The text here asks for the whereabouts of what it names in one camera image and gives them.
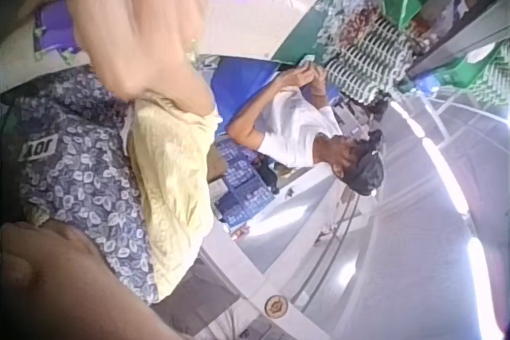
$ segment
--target man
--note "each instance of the man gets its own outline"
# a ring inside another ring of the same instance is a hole
[[[310,102],[300,91],[307,84],[312,86]],[[383,182],[382,132],[372,132],[369,140],[342,135],[326,97],[326,72],[315,64],[277,76],[231,121],[227,133],[287,167],[324,162],[361,195],[370,195]]]

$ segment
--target round sticker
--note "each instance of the round sticker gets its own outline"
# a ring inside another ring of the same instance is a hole
[[[288,300],[284,296],[275,295],[265,303],[265,313],[271,319],[279,319],[288,311]]]

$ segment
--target hand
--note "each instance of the hand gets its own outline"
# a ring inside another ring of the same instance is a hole
[[[78,43],[117,96],[129,100],[189,72],[206,0],[68,1]]]
[[[282,72],[274,81],[280,90],[288,87],[303,87],[306,84],[310,84],[313,80],[314,74],[310,63],[306,65],[289,69],[288,71]]]
[[[326,70],[320,65],[312,64],[313,81],[312,81],[312,94],[316,96],[326,95]]]

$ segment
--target blurred hand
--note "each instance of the blurred hand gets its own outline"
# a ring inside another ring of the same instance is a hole
[[[326,77],[327,73],[324,68],[320,65],[312,64],[313,81],[312,81],[312,93],[316,95],[326,94]]]
[[[289,69],[288,71],[282,72],[274,81],[278,84],[281,90],[289,87],[303,87],[306,84],[310,84],[314,77],[312,66],[310,63],[306,65]]]
[[[190,71],[206,0],[69,0],[69,9],[98,77],[129,100]]]
[[[1,238],[0,299],[14,328],[26,332],[20,338],[179,338],[73,227],[3,225]]]

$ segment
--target light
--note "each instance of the light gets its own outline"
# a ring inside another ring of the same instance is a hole
[[[297,222],[304,215],[304,211],[306,210],[305,206],[301,206],[295,209],[290,209],[284,211],[283,213],[279,213],[274,217],[270,217],[265,221],[255,223],[251,225],[249,228],[249,235],[251,236],[259,236],[270,233],[274,230],[281,229],[291,223]]]
[[[430,159],[432,159],[433,164],[436,166],[437,172],[445,184],[446,190],[448,191],[449,197],[452,199],[455,209],[457,209],[460,214],[466,215],[469,212],[468,202],[465,200],[461,186],[457,182],[457,179],[453,175],[453,172],[448,166],[445,158],[431,139],[424,138],[422,143],[427,154],[430,156]]]
[[[475,296],[477,297],[478,326],[482,340],[501,340],[501,333],[497,326],[492,305],[491,285],[488,279],[487,260],[485,259],[484,248],[478,238],[471,238],[468,243],[469,262]]]
[[[407,120],[409,119],[409,113],[407,113],[403,107],[401,107],[398,103],[395,101],[391,101],[390,103],[391,107],[403,117],[403,119]]]
[[[347,263],[345,266],[343,266],[342,269],[340,270],[340,275],[338,276],[338,283],[340,283],[340,285],[345,288],[349,284],[355,273],[356,262],[353,260],[352,262]]]
[[[408,119],[407,123],[411,127],[411,130],[413,133],[419,138],[424,139],[425,138],[425,131],[423,130],[422,126],[414,121],[413,119]]]

